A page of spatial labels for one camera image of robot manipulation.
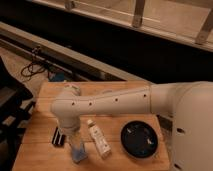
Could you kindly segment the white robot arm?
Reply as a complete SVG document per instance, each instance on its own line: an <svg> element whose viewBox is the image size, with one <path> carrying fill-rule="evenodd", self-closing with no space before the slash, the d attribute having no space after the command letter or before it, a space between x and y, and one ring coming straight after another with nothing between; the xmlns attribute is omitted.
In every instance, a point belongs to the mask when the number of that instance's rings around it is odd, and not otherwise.
<svg viewBox="0 0 213 171"><path fill-rule="evenodd" d="M213 171L213 82L154 84L82 96L68 85L56 96L51 112L70 136L85 114L173 115L172 171Z"/></svg>

